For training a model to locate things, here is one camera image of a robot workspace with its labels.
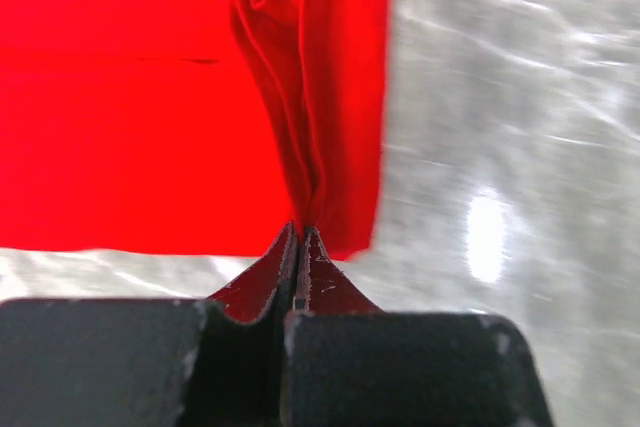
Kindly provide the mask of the red t-shirt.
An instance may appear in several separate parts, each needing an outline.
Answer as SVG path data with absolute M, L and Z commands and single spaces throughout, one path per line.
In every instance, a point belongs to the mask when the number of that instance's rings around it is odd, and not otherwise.
M 1 0 L 1 243 L 371 245 L 390 0 Z

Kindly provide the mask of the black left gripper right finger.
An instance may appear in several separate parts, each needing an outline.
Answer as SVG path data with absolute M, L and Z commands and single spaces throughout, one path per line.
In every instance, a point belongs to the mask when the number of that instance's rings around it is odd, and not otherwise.
M 300 249 L 284 324 L 286 426 L 549 426 L 529 345 L 509 319 L 386 312 L 329 259 Z

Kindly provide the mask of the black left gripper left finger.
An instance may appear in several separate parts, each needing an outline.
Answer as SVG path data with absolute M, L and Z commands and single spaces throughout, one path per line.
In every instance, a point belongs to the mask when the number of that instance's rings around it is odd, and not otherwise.
M 1 306 L 5 426 L 275 426 L 298 238 L 205 299 Z

